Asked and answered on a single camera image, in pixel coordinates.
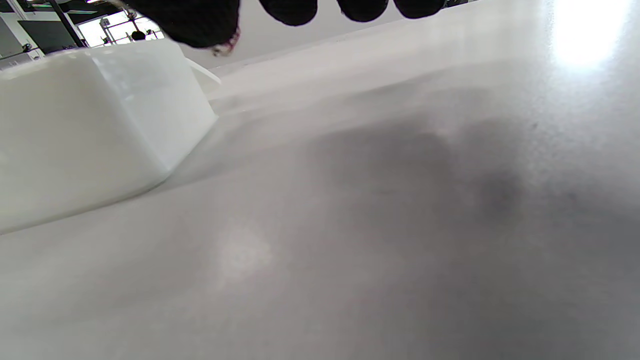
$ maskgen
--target white container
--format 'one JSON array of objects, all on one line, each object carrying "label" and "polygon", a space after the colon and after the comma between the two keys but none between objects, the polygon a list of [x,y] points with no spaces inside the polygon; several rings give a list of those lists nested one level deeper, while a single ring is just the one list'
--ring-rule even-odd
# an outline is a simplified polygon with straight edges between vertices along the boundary
[{"label": "white container", "polygon": [[144,192],[216,121],[169,40],[0,72],[0,233]]}]

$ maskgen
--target person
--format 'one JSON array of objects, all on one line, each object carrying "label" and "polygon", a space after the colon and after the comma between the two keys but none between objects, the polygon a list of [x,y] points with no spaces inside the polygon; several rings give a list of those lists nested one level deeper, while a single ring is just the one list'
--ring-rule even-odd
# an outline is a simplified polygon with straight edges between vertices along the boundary
[{"label": "person", "polygon": [[133,41],[144,40],[146,37],[147,36],[140,30],[136,30],[131,33],[131,39],[133,39]]},{"label": "person", "polygon": [[[275,20],[289,25],[308,24],[317,12],[318,1],[259,0]],[[387,9],[388,0],[336,0],[352,21],[369,22]],[[240,0],[126,0],[128,6],[153,20],[172,39],[191,47],[228,44],[237,38]],[[447,0],[393,0],[407,19],[419,19],[439,12]]]}]

